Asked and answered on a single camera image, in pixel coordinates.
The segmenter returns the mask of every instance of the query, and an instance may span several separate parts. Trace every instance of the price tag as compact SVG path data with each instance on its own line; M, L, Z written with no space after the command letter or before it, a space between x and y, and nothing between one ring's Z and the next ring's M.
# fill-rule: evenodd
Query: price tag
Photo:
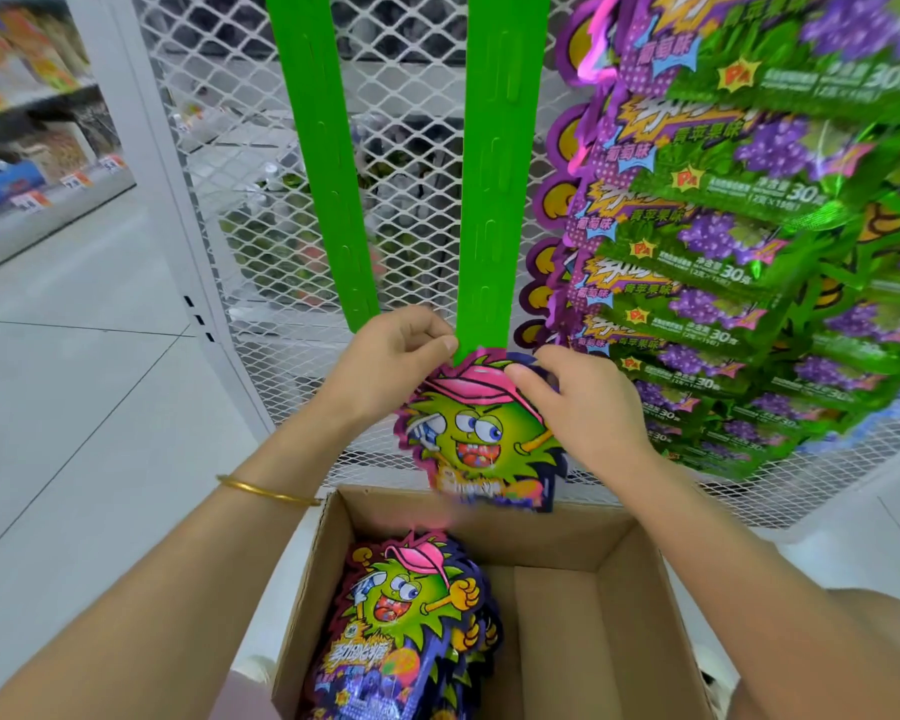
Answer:
M106 169L110 174L115 172L119 172L120 169L126 169L127 164L124 163L124 160L117 156L115 153L108 153L107 156L104 156L99 160L99 163Z
M36 212L40 209L46 209L51 206L50 200L40 192L27 192L25 194L17 194L12 196L10 201L21 212Z
M67 189L86 189L93 186L93 182L82 171L74 171L72 174L67 174L60 179L60 183Z

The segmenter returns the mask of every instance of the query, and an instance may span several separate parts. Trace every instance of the cartoon mouth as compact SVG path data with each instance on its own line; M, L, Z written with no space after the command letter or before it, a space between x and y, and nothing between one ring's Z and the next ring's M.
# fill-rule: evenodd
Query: cartoon mouth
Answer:
M468 468L483 470L489 468L500 457L499 444L456 443L456 457Z
M396 621L407 614L411 603L381 596L377 599L377 605L373 606L373 618L377 621Z

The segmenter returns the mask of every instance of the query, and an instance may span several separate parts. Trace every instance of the display strip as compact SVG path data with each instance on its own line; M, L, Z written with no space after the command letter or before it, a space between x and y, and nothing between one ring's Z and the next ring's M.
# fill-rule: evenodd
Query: display strip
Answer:
M457 360L504 348L550 0L469 0Z
M351 331L380 312L330 0L266 0L313 208Z

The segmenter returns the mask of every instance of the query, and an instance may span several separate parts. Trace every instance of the person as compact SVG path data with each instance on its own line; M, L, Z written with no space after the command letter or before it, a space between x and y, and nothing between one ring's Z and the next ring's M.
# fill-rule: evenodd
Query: person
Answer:
M233 479L313 496L347 445L457 345L422 306L377 315ZM506 375L693 595L742 678L733 720L900 720L900 602L838 600L701 492L650 446L636 390L611 361L554 345L536 358L559 392L526 366ZM204 720L305 510L218 486L0 689L0 720Z

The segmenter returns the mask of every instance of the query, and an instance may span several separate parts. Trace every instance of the cartoon character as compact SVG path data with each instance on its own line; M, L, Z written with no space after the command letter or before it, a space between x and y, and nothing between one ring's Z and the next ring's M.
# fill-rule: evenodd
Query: cartoon character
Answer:
M353 605L343 616L365 625L364 638L379 634L397 648L410 640L422 650L424 627L442 638L444 618L459 623L480 602L477 581L459 578L464 569L447 563L444 545L432 535L415 538L411 532L402 545L388 545L384 559L373 563L366 549L357 549L353 558L366 561L368 573L354 584Z
M563 450L504 374L515 362L509 356L480 350L441 366L400 411L394 432L439 490L540 507L541 468L559 472Z

